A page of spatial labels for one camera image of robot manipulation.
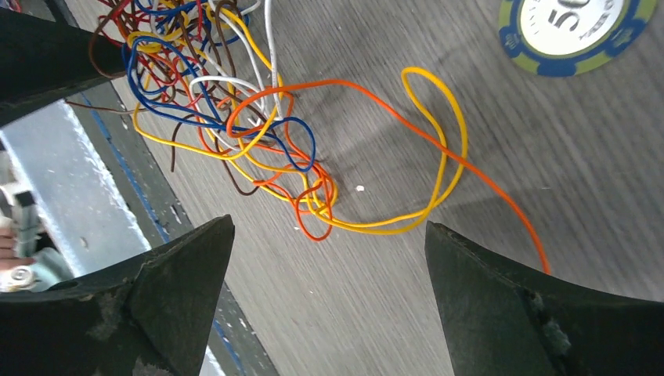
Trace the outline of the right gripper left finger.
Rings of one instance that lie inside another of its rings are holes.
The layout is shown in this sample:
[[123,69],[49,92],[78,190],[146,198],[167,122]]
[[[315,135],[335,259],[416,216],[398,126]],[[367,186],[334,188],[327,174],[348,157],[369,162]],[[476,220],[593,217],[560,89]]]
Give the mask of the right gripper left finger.
[[47,291],[3,294],[2,374],[198,374],[234,237],[225,215]]

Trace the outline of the poker chip blue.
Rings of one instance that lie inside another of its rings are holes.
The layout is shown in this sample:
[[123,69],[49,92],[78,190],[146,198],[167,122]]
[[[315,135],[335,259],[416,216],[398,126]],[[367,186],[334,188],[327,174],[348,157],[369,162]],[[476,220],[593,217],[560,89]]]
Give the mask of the poker chip blue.
[[643,33],[656,0],[511,0],[498,36],[509,59],[544,77],[584,74],[615,59]]

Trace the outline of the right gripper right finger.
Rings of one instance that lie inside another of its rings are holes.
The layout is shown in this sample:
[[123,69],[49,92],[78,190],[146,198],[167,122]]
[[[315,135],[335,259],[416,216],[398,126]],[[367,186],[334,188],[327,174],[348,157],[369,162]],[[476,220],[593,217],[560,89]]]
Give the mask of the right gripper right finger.
[[560,280],[434,222],[424,251],[455,374],[662,374],[661,302]]

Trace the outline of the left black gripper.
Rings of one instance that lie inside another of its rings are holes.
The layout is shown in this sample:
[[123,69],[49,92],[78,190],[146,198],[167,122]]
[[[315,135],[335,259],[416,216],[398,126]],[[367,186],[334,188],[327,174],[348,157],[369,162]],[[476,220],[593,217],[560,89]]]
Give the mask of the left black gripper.
[[125,73],[122,47],[67,23],[1,10],[1,126]]

